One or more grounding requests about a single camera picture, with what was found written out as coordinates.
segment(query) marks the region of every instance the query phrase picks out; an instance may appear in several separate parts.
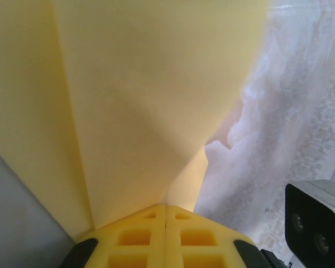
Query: black rubber edge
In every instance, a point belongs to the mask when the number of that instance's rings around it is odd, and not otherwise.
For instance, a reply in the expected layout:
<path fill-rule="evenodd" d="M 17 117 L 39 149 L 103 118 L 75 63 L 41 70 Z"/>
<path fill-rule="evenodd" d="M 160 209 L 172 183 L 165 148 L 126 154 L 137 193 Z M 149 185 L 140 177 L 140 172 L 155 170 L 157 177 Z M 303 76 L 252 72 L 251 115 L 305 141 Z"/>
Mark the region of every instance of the black rubber edge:
<path fill-rule="evenodd" d="M 59 268 L 84 268 L 97 244 L 98 240 L 95 238 L 78 243 L 71 249 Z"/>
<path fill-rule="evenodd" d="M 247 268 L 273 268 L 256 246 L 243 240 L 233 243 Z"/>
<path fill-rule="evenodd" d="M 273 268 L 287 268 L 286 265 L 279 260 L 273 252 L 268 251 L 268 250 L 261 250 L 261 253 L 263 254 L 264 258 L 269 262 L 269 264 Z"/>

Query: white lace curtain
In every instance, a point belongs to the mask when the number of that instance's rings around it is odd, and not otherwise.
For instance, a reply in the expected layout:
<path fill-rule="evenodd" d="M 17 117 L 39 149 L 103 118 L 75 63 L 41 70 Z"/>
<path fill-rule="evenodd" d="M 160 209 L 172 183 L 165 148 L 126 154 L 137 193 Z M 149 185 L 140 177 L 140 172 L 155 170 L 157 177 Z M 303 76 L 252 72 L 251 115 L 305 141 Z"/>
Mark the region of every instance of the white lace curtain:
<path fill-rule="evenodd" d="M 241 102 L 206 145 L 195 212 L 291 258 L 284 188 L 335 168 L 335 0 L 274 1 Z"/>

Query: square hole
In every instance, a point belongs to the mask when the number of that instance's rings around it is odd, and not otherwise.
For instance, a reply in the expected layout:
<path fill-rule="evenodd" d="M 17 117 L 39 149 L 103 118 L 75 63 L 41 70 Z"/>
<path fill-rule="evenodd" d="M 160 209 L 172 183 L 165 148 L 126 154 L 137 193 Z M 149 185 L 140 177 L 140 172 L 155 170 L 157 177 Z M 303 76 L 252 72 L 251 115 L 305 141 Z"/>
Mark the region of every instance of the square hole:
<path fill-rule="evenodd" d="M 184 268 L 226 268 L 219 255 L 184 255 Z"/>
<path fill-rule="evenodd" d="M 180 233 L 182 246 L 216 246 L 214 234 L 207 229 L 186 229 Z"/>
<path fill-rule="evenodd" d="M 109 268 L 146 268 L 146 255 L 110 255 Z"/>
<path fill-rule="evenodd" d="M 118 246 L 148 246 L 150 245 L 149 229 L 124 230 L 118 239 Z"/>
<path fill-rule="evenodd" d="M 182 213 L 177 213 L 177 214 L 175 214 L 175 219 L 190 219 L 190 216 L 187 216 L 187 215 L 182 214 Z"/>
<path fill-rule="evenodd" d="M 155 212 L 151 212 L 148 215 L 145 215 L 143 218 L 146 218 L 146 219 L 155 219 L 156 218 L 156 213 Z"/>

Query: camera lens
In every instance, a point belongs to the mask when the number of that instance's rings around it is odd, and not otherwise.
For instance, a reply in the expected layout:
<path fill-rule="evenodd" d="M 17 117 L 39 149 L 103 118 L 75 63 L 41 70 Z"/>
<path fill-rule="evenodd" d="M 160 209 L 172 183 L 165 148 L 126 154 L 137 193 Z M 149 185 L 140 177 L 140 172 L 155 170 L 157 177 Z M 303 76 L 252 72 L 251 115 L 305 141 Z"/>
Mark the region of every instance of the camera lens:
<path fill-rule="evenodd" d="M 303 230 L 303 221 L 298 214 L 293 214 L 291 216 L 291 221 L 293 223 L 294 229 L 300 233 Z"/>
<path fill-rule="evenodd" d="M 326 255 L 329 252 L 329 244 L 326 238 L 322 234 L 317 233 L 314 236 L 314 240 L 315 240 L 315 245 L 317 246 L 318 251 L 322 255 Z"/>

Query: white fabric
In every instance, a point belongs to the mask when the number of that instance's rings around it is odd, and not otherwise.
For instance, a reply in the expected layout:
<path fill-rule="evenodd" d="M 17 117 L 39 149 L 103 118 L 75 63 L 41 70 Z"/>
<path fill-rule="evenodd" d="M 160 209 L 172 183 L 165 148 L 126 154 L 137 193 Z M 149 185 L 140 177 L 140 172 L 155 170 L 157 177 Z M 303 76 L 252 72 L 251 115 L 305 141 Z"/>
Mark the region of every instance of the white fabric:
<path fill-rule="evenodd" d="M 241 99 L 206 145 L 195 212 L 289 261 L 285 185 L 335 168 L 335 0 L 272 4 Z"/>

